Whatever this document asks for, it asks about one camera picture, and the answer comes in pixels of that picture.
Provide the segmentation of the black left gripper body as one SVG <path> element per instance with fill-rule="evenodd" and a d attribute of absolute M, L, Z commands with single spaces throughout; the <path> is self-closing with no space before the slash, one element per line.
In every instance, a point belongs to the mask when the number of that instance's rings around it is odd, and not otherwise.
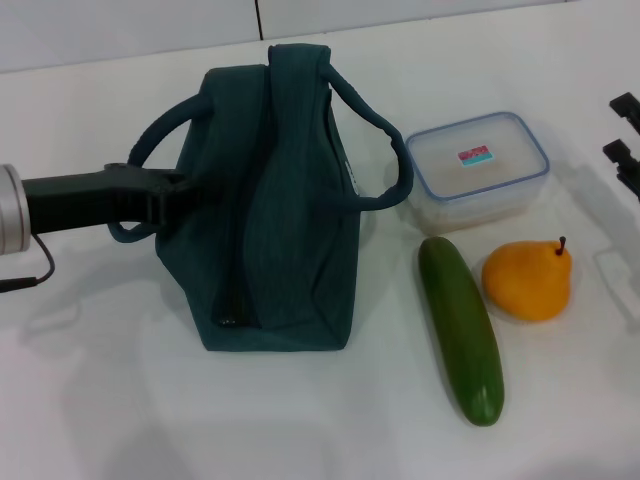
<path fill-rule="evenodd" d="M 127 164 L 22 182 L 34 234 L 121 222 L 159 225 L 175 185 L 174 170 Z"/>

